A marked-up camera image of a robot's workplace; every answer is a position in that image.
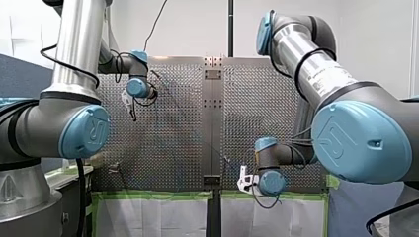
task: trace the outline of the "metal bracket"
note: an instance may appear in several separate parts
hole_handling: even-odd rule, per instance
[[[221,70],[206,70],[206,80],[221,80]]]
[[[204,175],[204,188],[213,189],[213,186],[219,186],[220,184],[220,175]]]

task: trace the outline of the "white wall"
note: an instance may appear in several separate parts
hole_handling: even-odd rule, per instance
[[[120,50],[143,49],[163,0],[120,0],[112,6],[112,27]],[[234,56],[256,56],[260,19],[281,14],[324,18],[337,32],[336,0],[234,1]],[[147,52],[150,55],[227,55],[227,0],[169,0]]]
[[[56,44],[59,25],[59,16],[42,0],[0,0],[0,53],[52,67],[40,50]]]
[[[397,98],[410,95],[414,1],[339,1],[340,63]]]

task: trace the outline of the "blue joint cap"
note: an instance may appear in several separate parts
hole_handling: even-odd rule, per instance
[[[67,123],[59,139],[62,158],[89,158],[104,145],[109,135],[109,115],[101,106],[86,106]]]
[[[271,12],[262,18],[256,38],[256,50],[259,55],[269,55],[269,43],[271,41]]]
[[[146,98],[148,96],[148,86],[138,78],[132,78],[126,83],[126,91],[130,96],[136,98]]]
[[[399,181],[412,163],[412,149],[400,125],[366,103],[338,101],[321,109],[311,129],[321,164],[351,182]]]
[[[262,137],[255,142],[255,151],[259,152],[276,144],[278,144],[277,138],[272,136]]]
[[[148,55],[146,52],[140,50],[132,50],[131,54],[135,56],[138,60],[144,62],[145,64],[148,63]]]
[[[267,171],[259,179],[259,190],[267,197],[274,197],[279,195],[287,185],[287,181],[284,176],[274,170]]]

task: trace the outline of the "robotic arm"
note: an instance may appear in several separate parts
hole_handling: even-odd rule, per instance
[[[269,55],[274,67],[287,68],[314,110],[312,150],[288,149],[273,137],[259,139],[258,178],[252,182],[242,174],[237,183],[241,191],[254,186],[263,196],[278,195],[286,185],[280,165],[301,157],[298,151],[310,158],[315,153],[330,173],[351,182],[419,181],[419,104],[399,101],[377,83],[354,79],[335,61],[335,47],[330,27],[319,18],[272,11],[262,19],[258,53]]]
[[[58,11],[62,18],[56,56],[49,57],[56,62],[51,85],[39,100],[0,100],[1,233],[61,235],[61,194],[50,190],[41,157],[89,158],[104,146],[110,119],[96,92],[98,65],[103,73],[129,74],[126,91],[132,97],[156,97],[147,82],[145,52],[112,55],[101,45],[104,13],[111,3],[66,0]]]

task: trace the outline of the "perforated metal panel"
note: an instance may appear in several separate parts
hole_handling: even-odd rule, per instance
[[[198,57],[152,58],[149,67],[161,76],[148,75],[159,97],[151,107],[136,107],[137,122],[121,101],[127,76],[119,84],[114,75],[101,76],[100,94],[112,130],[101,153],[104,164],[93,180],[96,191],[199,191],[203,174],[219,174],[219,160],[222,188],[236,189],[240,165],[253,169],[258,138],[287,141],[293,134],[298,95],[293,81],[279,76],[269,60],[224,58],[216,69],[222,77],[216,80],[205,79],[208,61]],[[121,171],[110,173],[117,163]],[[289,191],[312,193],[325,187],[320,165],[282,169]]]
[[[254,143],[263,136],[287,141],[293,134],[298,94],[293,80],[277,73],[267,59],[226,58],[223,61],[224,111],[221,153],[222,186],[237,189],[239,167],[254,168]],[[282,167],[289,191],[321,192],[321,165],[304,170]]]
[[[202,189],[202,58],[151,59],[149,81],[158,90],[150,107],[136,106],[132,121],[121,100],[127,75],[116,84],[102,75],[100,95],[111,116],[111,134],[96,171],[98,191],[127,189],[187,191]],[[110,168],[120,163],[120,172]]]

